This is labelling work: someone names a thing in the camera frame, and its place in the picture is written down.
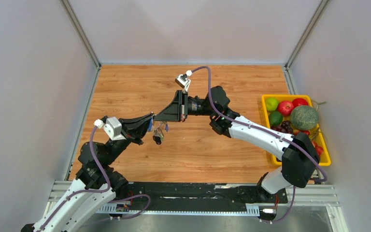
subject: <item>green fruit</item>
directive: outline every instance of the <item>green fruit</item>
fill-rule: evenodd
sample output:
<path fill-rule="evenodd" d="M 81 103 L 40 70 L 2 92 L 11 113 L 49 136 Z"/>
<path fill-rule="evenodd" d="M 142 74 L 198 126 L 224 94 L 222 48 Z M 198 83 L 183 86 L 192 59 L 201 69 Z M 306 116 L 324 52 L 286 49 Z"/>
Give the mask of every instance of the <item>green fruit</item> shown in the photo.
<path fill-rule="evenodd" d="M 297 106 L 291 112 L 291 124 L 300 131 L 307 131 L 316 127 L 318 121 L 318 112 L 308 105 Z"/>
<path fill-rule="evenodd" d="M 278 103 L 278 100 L 275 98 L 267 98 L 265 100 L 265 107 L 267 108 L 268 112 L 271 112 L 276 110 L 276 108 L 278 107 Z"/>
<path fill-rule="evenodd" d="M 284 117 L 278 111 L 273 111 L 273 112 L 270 113 L 269 119 L 270 119 L 270 125 L 271 126 L 276 126 L 276 125 L 279 125 L 282 122 Z"/>

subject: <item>wooden table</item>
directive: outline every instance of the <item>wooden table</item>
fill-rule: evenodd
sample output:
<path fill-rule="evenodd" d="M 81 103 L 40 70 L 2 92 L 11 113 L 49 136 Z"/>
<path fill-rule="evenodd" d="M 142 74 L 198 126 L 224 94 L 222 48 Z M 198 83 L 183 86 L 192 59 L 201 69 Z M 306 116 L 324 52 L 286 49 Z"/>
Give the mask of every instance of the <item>wooden table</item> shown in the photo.
<path fill-rule="evenodd" d="M 174 79 L 196 68 L 184 65 L 110 65 L 102 66 L 88 112 L 79 147 L 89 140 L 93 122 L 104 115 L 117 118 L 143 116 L 160 112 L 181 89 Z M 212 86 L 221 85 L 230 98 L 229 107 L 253 122 L 261 118 L 262 94 L 287 94 L 280 66 L 210 66 Z M 191 76 L 189 96 L 205 98 L 207 71 Z M 112 164 L 128 181 L 256 183 L 276 168 L 265 151 L 244 141 L 216 134 L 207 116 L 189 116 L 185 122 L 169 124 L 162 145 L 152 134 L 144 144 L 131 144 Z M 106 142 L 103 130 L 94 141 Z M 76 159 L 70 179 L 81 168 Z"/>

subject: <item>perforated metal strip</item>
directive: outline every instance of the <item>perforated metal strip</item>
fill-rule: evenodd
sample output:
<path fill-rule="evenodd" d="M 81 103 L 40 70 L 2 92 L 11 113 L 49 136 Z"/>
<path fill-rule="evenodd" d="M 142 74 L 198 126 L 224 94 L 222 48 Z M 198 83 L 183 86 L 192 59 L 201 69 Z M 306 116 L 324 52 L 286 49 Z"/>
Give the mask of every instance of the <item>perforated metal strip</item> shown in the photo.
<path fill-rule="evenodd" d="M 212 211 L 157 211 L 146 210 L 143 214 L 152 215 L 200 215 L 200 216 L 259 216 L 259 207 L 254 205 L 247 205 L 246 212 L 212 212 Z M 96 213 L 99 214 L 135 214 L 139 210 L 130 210 L 129 212 L 116 212 L 116 204 L 108 203 L 102 206 Z"/>

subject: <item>black key fob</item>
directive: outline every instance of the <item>black key fob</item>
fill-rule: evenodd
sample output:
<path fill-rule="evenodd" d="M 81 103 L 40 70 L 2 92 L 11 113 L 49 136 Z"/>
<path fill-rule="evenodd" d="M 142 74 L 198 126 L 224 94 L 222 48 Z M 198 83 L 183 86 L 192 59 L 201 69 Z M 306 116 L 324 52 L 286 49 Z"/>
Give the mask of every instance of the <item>black key fob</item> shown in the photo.
<path fill-rule="evenodd" d="M 156 142 L 157 145 L 161 144 L 161 138 L 160 137 L 153 135 L 153 140 L 154 140 L 154 142 Z"/>

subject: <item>blue key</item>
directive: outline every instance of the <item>blue key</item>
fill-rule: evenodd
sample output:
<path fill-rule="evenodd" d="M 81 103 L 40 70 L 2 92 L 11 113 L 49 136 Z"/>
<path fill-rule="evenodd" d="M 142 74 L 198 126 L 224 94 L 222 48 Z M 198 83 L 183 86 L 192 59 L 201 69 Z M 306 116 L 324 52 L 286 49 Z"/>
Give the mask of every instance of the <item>blue key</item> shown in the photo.
<path fill-rule="evenodd" d="M 148 124 L 147 131 L 150 132 L 152 128 L 153 128 L 153 119 L 150 120 L 150 124 Z"/>

